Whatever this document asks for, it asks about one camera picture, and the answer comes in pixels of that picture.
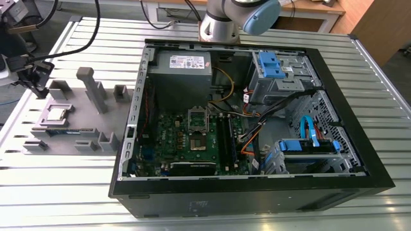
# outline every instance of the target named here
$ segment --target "blue plastic clip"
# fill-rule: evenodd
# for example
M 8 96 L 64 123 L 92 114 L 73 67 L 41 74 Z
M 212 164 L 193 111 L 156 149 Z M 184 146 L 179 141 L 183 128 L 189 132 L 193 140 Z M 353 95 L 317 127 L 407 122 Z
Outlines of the blue plastic clip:
M 265 78 L 285 78 L 285 73 L 280 67 L 280 61 L 277 60 L 273 52 L 260 52 L 259 62 Z
M 301 134 L 301 138 L 307 138 L 305 137 L 305 121 L 308 123 L 308 133 L 309 133 L 308 136 L 312 139 L 313 147 L 319 147 L 320 143 L 316 140 L 313 122 L 312 122 L 312 118 L 308 115 L 303 116 L 301 120 L 300 120 L 300 134 Z
M 339 153 L 340 150 L 341 150 L 340 143 L 339 143 L 337 141 L 333 141 L 333 142 L 332 142 L 332 145 L 333 145 L 333 148 L 335 148 L 336 152 Z
M 280 145 L 280 150 L 281 151 L 285 151 L 287 150 L 287 147 L 285 147 L 285 143 L 284 142 L 280 142 L 277 143 Z

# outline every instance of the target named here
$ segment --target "power cable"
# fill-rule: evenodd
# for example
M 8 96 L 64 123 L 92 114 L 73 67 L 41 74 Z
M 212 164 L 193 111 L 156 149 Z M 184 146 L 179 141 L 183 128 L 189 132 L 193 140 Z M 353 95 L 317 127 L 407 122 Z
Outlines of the power cable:
M 89 39 L 88 43 L 85 44 L 85 46 L 83 46 L 81 48 L 79 48 L 73 51 L 67 51 L 67 52 L 61 52 L 59 54 L 51 54 L 51 55 L 39 56 L 39 57 L 35 57 L 35 58 L 28 58 L 28 61 L 31 63 L 33 63 L 35 61 L 52 59 L 52 58 L 56 58 L 56 57 L 61 57 L 61 56 L 65 56 L 65 55 L 69 55 L 69 54 L 79 53 L 79 52 L 84 51 L 91 46 L 91 44 L 93 43 L 93 41 L 96 39 L 96 35 L 97 35 L 97 32 L 99 32 L 99 28 L 100 28 L 100 19 L 101 19 L 99 0 L 95 0 L 95 4 L 96 4 L 96 11 L 97 11 L 96 27 L 95 27 L 95 31 L 92 33 L 91 39 Z
M 224 113 L 228 113 L 228 114 L 233 114 L 233 115 L 237 115 L 237 116 L 241 116 L 241 117 L 251 117 L 251 115 L 244 115 L 244 114 L 240 114 L 240 113 L 237 113 L 237 112 L 231 112 L 231 111 L 227 111 L 227 110 L 221 109 L 215 103 L 211 103 L 211 102 L 208 102 L 208 103 L 209 103 L 211 106 L 213 106 L 215 109 L 217 109 L 220 112 L 224 112 Z
M 15 100 L 15 101 L 11 101 L 11 102 L 7 102 L 7 103 L 0 103 L 0 106 L 3 106 L 3 105 L 8 105 L 8 104 L 11 104 L 11 103 L 15 103 L 15 102 L 17 102 L 20 99 L 17 99 L 17 100 Z
M 188 7 L 192 9 L 193 14 L 195 14 L 195 16 L 196 16 L 196 18 L 197 18 L 197 20 L 199 20 L 199 22 L 200 22 L 200 21 L 201 21 L 201 17 L 200 17 L 199 11 L 197 11 L 197 9 L 195 8 L 192 2 L 191 2 L 189 0 L 184 0 L 184 2 L 187 3 Z
M 40 28 L 41 26 L 45 25 L 45 23 L 49 22 L 49 20 L 51 20 L 51 18 L 52 18 L 52 16 L 53 16 L 53 13 L 56 13 L 57 5 L 59 5 L 59 0 L 55 0 L 55 1 L 53 1 L 53 4 L 52 4 L 51 12 L 49 12 L 49 14 L 47 15 L 45 19 L 36 25 L 37 28 Z
M 147 20 L 148 24 L 149 24 L 155 29 L 163 30 L 163 29 L 171 27 L 171 26 L 175 24 L 176 21 L 169 21 L 169 22 L 167 23 L 165 26 L 156 26 L 155 24 L 152 24 L 152 22 L 151 22 L 149 19 L 148 19 L 148 15 L 147 15 L 147 13 L 145 13 L 145 10 L 144 10 L 143 0 L 140 0 L 140 6 L 141 6 L 141 10 L 143 10 L 143 14 L 144 14 L 145 20 Z

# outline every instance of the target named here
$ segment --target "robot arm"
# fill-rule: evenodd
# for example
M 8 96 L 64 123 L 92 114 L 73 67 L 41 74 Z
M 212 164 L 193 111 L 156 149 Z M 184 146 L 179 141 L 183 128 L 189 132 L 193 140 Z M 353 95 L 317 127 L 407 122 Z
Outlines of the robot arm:
M 20 22 L 28 13 L 23 0 L 0 0 L 0 86 L 20 84 L 43 99 L 53 64 L 45 61 L 28 62 L 32 58 L 19 33 L 11 33 L 11 25 Z M 25 31 L 35 26 L 21 28 Z
M 209 42 L 237 42 L 239 26 L 247 34 L 260 35 L 269 29 L 279 14 L 277 0 L 209 0 L 200 37 Z

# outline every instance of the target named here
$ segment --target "blue drive bracket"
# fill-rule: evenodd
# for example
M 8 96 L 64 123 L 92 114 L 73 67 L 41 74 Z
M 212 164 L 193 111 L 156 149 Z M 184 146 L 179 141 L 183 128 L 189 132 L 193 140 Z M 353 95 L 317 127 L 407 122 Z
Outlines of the blue drive bracket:
M 265 78 L 285 78 L 285 73 L 280 67 L 280 61 L 273 52 L 260 52 L 259 62 L 263 69 L 263 76 Z
M 300 141 L 280 141 L 279 145 L 281 151 L 295 152 L 303 150 Z
M 309 137 L 305 137 L 305 122 L 308 123 L 308 136 Z M 301 134 L 301 138 L 309 138 L 312 139 L 312 146 L 313 147 L 319 147 L 320 146 L 320 143 L 319 141 L 316 140 L 316 134 L 315 134 L 315 128 L 313 128 L 313 122 L 312 122 L 312 118 L 305 115 L 301 117 L 301 120 L 300 120 L 300 134 Z

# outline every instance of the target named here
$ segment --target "metal worktable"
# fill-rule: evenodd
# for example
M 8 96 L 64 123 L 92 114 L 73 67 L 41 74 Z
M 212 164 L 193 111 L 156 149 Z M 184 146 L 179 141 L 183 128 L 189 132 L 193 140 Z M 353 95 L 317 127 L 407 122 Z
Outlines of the metal worktable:
M 69 22 L 52 53 L 85 45 L 95 19 Z M 141 21 L 103 19 L 96 41 L 83 53 L 52 60 L 52 79 L 81 86 L 76 70 L 89 66 L 104 87 L 135 85 L 144 39 L 197 39 L 197 26 L 155 30 Z M 80 230 L 410 230 L 411 110 L 357 41 L 345 35 L 272 30 L 240 36 L 243 43 L 316 48 L 352 106 L 396 187 L 324 212 L 204 218 L 136 219 L 109 199 L 113 156 L 24 155 L 45 100 L 27 91 L 0 132 L 0 227 Z

